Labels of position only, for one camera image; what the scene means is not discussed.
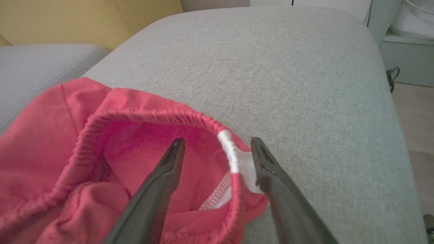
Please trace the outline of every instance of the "yellow upholstery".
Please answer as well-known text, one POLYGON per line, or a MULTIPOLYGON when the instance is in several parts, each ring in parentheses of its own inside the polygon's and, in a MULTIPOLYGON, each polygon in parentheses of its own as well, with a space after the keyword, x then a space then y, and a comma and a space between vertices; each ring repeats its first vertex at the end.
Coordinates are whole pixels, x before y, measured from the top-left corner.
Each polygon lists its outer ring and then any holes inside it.
POLYGON ((2 35, 0 35, 0 46, 10 46, 10 43, 2 35))
POLYGON ((180 0, 0 0, 0 34, 12 45, 93 43, 113 50, 181 12, 180 0))

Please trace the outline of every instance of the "wooden floor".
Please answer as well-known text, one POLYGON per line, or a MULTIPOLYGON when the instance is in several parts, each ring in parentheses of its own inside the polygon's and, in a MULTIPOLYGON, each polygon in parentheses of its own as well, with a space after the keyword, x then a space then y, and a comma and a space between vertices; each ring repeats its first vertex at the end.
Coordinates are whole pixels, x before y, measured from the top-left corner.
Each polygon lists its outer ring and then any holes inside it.
POLYGON ((395 84, 392 93, 405 134, 423 214, 434 214, 434 87, 395 84))

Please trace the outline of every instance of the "gray upholstery fabric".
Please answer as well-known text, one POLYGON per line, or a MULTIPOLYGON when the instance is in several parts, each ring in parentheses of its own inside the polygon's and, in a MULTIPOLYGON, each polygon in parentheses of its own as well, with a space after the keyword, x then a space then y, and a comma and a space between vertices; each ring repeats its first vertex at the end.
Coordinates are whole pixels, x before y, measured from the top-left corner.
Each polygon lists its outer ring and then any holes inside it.
MULTIPOLYGON (((259 136, 340 243, 424 243, 404 137, 368 29, 339 10, 234 8, 146 27, 84 76, 259 136)), ((277 243, 270 211, 245 243, 277 243)))
POLYGON ((79 78, 108 53, 91 44, 0 47, 0 135, 37 95, 79 78))

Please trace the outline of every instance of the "white basket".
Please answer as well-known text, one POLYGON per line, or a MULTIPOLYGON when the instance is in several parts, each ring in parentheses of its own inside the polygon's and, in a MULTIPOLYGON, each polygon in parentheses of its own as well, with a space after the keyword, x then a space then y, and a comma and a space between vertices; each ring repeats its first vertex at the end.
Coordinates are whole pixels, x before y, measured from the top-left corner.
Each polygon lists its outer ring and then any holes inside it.
POLYGON ((434 0, 406 0, 390 29, 400 36, 434 40, 434 0))

